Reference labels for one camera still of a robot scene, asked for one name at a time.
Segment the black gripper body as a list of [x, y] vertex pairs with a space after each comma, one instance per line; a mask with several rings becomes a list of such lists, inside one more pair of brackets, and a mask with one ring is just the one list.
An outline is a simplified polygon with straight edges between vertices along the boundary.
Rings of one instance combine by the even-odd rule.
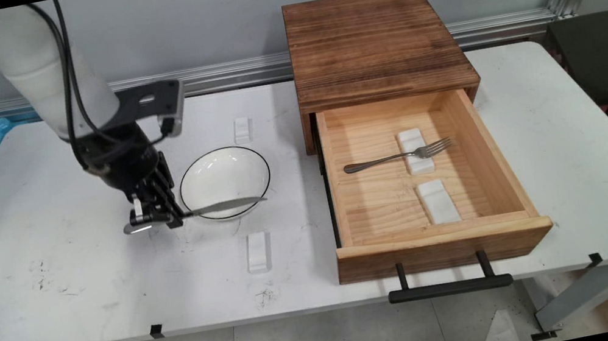
[[75, 147], [90, 170], [107, 186], [124, 193], [128, 202], [171, 195], [174, 181], [163, 152], [147, 141], [137, 123], [111, 130], [118, 143], [89, 134], [76, 138]]

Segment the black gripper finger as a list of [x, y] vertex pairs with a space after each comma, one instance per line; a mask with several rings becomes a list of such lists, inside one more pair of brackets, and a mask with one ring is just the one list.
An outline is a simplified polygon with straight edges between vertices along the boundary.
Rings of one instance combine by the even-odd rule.
[[137, 185], [128, 192], [127, 198], [132, 206], [129, 216], [131, 233], [166, 225], [163, 199], [156, 183]]
[[175, 195], [173, 194], [174, 182], [168, 168], [155, 168], [149, 178], [154, 200], [156, 200], [156, 204], [159, 206], [158, 209], [170, 217], [170, 220], [166, 222], [166, 226], [169, 229], [181, 227], [183, 225], [182, 216], [184, 213], [177, 204]]

